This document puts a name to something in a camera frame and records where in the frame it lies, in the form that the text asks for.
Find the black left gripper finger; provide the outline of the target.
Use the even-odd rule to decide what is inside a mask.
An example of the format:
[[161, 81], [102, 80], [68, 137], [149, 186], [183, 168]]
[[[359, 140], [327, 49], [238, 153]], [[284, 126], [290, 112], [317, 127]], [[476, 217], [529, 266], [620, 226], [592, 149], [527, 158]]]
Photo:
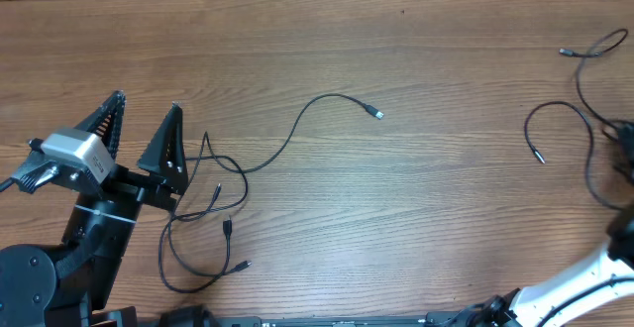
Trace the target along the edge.
[[125, 93], [114, 91], [92, 114], [75, 126], [77, 130], [97, 135], [113, 160], [118, 154], [125, 106]]
[[153, 138], [137, 162], [153, 183], [183, 195], [188, 187], [188, 172], [183, 147], [183, 111], [173, 103]]

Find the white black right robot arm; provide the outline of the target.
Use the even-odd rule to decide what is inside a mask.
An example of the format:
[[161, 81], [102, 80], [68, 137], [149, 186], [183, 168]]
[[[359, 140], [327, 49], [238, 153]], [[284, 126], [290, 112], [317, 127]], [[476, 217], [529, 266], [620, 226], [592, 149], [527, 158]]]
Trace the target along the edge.
[[633, 208], [608, 225], [609, 240], [556, 276], [469, 306], [440, 326], [563, 326], [633, 294]]

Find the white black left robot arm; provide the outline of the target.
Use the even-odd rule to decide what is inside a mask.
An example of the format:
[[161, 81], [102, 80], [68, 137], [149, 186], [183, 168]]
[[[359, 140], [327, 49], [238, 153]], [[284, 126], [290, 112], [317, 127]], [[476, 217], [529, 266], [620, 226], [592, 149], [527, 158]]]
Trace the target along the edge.
[[117, 164], [126, 96], [114, 92], [74, 127], [33, 139], [1, 187], [33, 194], [54, 184], [77, 193], [60, 244], [1, 251], [4, 326], [135, 326], [133, 307], [105, 309], [143, 206], [168, 213], [187, 189], [183, 112], [172, 105], [138, 160]]

